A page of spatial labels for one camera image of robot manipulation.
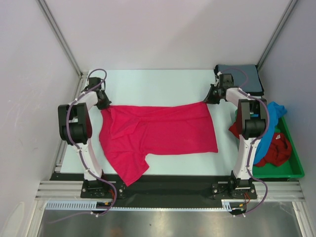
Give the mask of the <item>pink t shirt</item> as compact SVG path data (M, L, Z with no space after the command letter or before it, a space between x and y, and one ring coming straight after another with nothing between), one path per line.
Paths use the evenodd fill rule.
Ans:
M212 117L203 102L175 107L116 105L101 115L100 145L127 186L149 169L148 154L218 152Z

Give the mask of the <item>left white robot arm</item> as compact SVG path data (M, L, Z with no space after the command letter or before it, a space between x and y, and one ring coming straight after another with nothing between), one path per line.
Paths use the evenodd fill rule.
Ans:
M105 90L105 79L92 77L79 97L70 104L58 106L59 134L76 151L83 166L84 181L81 198L103 198L111 186L101 180L104 172L94 153L91 138L92 124L89 110L109 107L111 101Z

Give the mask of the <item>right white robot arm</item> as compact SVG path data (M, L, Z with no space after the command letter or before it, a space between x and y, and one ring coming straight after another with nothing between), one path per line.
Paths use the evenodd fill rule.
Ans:
M206 104L219 104L225 100L237 107L236 126L239 136L238 157L226 184L213 184L215 199L242 199L247 193L256 195L252 182L253 163L261 138L268 131L270 118L266 100L259 99L234 86L232 74L218 72L204 99Z

